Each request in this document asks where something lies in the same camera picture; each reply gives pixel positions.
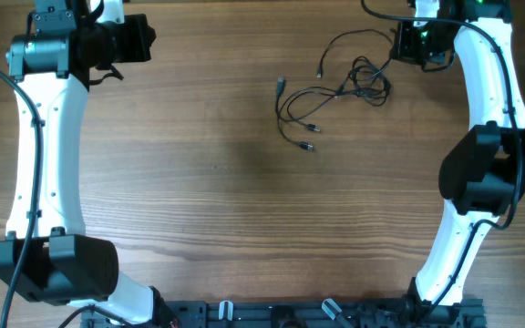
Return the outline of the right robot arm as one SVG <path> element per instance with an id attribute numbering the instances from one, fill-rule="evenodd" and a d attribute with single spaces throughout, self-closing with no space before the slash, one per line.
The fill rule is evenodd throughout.
<path id="1" fill-rule="evenodd" d="M 442 70 L 459 60 L 468 133 L 442 161 L 444 212 L 428 258 L 412 280 L 415 324 L 465 314 L 463 284 L 492 229 L 511 224 L 525 192 L 525 104 L 512 55 L 507 1 L 411 1 L 397 18 L 391 57 Z"/>

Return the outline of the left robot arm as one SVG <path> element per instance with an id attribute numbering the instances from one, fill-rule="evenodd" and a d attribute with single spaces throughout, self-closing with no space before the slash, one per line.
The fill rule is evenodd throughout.
<path id="1" fill-rule="evenodd" d="M 15 296 L 123 327 L 180 325 L 155 288 L 120 270 L 112 242 L 88 236 L 79 197 L 80 132 L 97 84 L 90 73 L 120 78 L 119 65 L 149 61 L 155 37 L 121 0 L 39 0 L 13 38 L 1 75 L 19 116 L 15 199 L 0 241 L 2 325 Z"/>

